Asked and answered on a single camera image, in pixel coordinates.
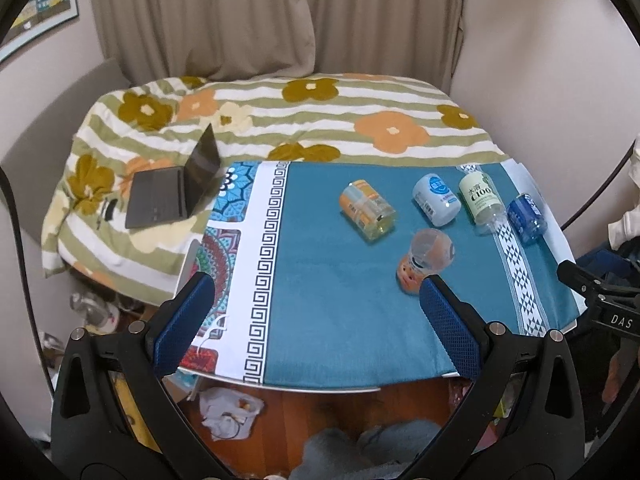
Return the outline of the grey headboard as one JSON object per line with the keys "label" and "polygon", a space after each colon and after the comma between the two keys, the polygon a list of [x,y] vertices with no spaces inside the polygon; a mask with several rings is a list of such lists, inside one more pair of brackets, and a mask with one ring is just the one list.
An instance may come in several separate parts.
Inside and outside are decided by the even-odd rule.
{"label": "grey headboard", "polygon": [[88,110],[100,96],[129,86],[117,62],[109,58],[64,90],[2,158],[21,227],[34,242],[40,241],[42,222],[63,175],[73,136]]}

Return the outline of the crumpled white bag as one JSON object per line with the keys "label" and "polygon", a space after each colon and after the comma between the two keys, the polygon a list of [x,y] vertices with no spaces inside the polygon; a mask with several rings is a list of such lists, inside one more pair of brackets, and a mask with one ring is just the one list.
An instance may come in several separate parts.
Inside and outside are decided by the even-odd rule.
{"label": "crumpled white bag", "polygon": [[228,388],[213,387],[198,394],[202,424],[214,441],[248,439],[264,406],[263,400]]}

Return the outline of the white blue label cup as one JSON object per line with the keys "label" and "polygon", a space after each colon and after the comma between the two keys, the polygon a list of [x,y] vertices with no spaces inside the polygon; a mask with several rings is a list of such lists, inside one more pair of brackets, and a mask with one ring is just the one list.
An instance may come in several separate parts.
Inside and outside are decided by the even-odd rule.
{"label": "white blue label cup", "polygon": [[454,221],[462,207],[457,195],[438,174],[426,174],[416,182],[412,198],[435,228]]}

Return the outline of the beige curtain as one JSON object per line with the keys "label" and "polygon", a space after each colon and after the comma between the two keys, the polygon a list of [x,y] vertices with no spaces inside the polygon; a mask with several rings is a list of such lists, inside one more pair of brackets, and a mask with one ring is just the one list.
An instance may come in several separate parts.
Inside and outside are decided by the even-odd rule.
{"label": "beige curtain", "polygon": [[314,73],[448,89],[463,0],[91,0],[103,53],[135,84]]}

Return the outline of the floral striped bed quilt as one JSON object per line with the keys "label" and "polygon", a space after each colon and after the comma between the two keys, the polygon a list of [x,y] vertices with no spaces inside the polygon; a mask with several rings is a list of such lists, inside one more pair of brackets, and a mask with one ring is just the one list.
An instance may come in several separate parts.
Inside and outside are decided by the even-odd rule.
{"label": "floral striped bed quilt", "polygon": [[134,175],[186,163],[212,130],[225,165],[246,160],[399,167],[502,162],[503,151],[445,92],[406,77],[318,74],[208,82],[169,77],[100,96],[64,152],[41,229],[45,276],[76,269],[125,296],[161,304],[213,208],[130,230]]}

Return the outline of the green C100 label cup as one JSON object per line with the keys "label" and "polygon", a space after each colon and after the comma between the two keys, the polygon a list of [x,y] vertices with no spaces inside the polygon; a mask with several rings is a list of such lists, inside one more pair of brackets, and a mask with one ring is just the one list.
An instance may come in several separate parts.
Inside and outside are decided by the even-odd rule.
{"label": "green C100 label cup", "polygon": [[506,206],[488,174],[469,172],[461,179],[459,191],[478,232],[496,234],[506,221]]}

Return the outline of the grey cloth on floor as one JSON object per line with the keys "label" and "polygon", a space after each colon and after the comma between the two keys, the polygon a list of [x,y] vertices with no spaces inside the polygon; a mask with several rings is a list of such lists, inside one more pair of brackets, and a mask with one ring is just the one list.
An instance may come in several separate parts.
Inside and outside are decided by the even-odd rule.
{"label": "grey cloth on floor", "polygon": [[431,443],[440,426],[427,419],[375,426],[354,440],[341,429],[310,437],[290,479],[396,479]]}

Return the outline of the orange dragon label cup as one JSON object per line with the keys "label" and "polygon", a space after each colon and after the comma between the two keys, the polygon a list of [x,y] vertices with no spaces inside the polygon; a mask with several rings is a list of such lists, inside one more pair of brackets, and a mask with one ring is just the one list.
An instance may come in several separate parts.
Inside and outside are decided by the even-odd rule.
{"label": "orange dragon label cup", "polygon": [[424,278],[448,268],[455,255],[454,243],[445,232],[436,229],[417,232],[407,255],[398,263],[396,276],[400,288],[406,294],[416,295]]}

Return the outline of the dark grey laptop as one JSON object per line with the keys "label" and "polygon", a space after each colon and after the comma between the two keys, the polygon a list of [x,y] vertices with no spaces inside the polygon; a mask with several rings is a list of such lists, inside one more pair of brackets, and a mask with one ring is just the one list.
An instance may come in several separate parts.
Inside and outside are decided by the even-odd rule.
{"label": "dark grey laptop", "polygon": [[146,229],[191,217],[221,167],[213,127],[208,125],[183,166],[138,171],[132,179],[127,229]]}

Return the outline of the blue patterned tablecloth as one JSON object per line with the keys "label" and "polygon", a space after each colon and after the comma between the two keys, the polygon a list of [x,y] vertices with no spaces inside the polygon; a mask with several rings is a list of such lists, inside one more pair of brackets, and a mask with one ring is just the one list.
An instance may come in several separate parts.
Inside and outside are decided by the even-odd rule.
{"label": "blue patterned tablecloth", "polygon": [[[450,188],[461,167],[237,162],[221,181],[195,269],[215,282],[212,310],[181,367],[262,387],[356,390],[450,374],[454,366],[396,269],[427,227],[412,190]],[[366,180],[397,212],[366,240],[341,211]]]}

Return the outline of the framed wall picture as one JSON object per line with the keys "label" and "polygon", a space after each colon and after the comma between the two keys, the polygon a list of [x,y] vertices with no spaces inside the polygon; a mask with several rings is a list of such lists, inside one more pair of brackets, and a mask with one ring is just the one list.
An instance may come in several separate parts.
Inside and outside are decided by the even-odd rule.
{"label": "framed wall picture", "polygon": [[28,0],[1,44],[1,61],[79,15],[77,0]]}

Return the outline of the yellow orange label cup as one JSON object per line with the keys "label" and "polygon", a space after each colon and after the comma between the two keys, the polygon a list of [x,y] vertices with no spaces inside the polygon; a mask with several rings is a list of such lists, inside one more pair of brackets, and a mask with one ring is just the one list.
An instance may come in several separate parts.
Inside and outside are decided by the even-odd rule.
{"label": "yellow orange label cup", "polygon": [[342,213],[369,242],[375,242],[395,226],[396,210],[366,180],[350,182],[338,203]]}

